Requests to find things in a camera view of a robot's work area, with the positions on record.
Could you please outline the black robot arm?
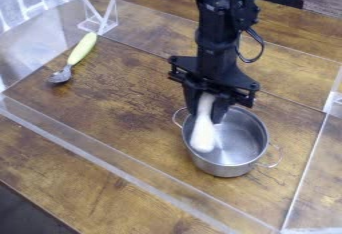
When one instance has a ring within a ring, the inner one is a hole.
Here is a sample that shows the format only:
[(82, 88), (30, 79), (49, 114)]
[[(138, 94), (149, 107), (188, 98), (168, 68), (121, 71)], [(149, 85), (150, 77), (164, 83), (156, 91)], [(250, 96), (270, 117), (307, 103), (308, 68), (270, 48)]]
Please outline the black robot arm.
[(254, 105), (256, 94), (261, 89), (260, 82), (238, 67), (240, 62), (252, 64), (257, 61), (242, 55), (240, 41), (242, 34), (249, 34), (258, 42), (264, 41), (253, 29), (258, 23), (260, 7), (256, 0), (196, 2), (200, 10), (197, 54), (169, 58), (170, 79), (184, 86), (192, 115), (198, 114), (202, 95), (209, 93), (214, 96), (210, 117), (218, 123), (233, 105)]

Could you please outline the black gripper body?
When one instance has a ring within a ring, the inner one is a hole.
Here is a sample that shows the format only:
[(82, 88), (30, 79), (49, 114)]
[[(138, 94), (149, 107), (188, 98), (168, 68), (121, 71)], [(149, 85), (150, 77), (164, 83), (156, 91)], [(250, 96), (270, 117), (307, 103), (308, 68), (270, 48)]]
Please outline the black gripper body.
[(169, 78), (184, 86), (186, 81), (197, 83), (214, 96), (232, 93), (236, 104), (249, 108), (254, 105), (256, 94), (261, 89), (256, 81), (238, 67), (238, 60), (253, 63), (240, 52), (240, 41), (224, 43), (218, 48), (198, 46), (196, 56), (172, 56)]

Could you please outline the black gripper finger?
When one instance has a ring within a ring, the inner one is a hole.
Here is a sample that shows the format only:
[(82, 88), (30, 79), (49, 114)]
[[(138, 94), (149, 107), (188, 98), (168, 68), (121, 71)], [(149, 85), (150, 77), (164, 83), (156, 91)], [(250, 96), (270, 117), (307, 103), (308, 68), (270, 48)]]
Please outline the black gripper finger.
[(216, 95), (213, 110), (212, 110), (212, 120), (214, 124), (220, 124), (229, 111), (232, 105), (236, 104), (236, 99), (232, 93), (221, 93)]
[(198, 110), (200, 98), (204, 93), (204, 88), (194, 82), (184, 83), (184, 94), (189, 112), (196, 115)]

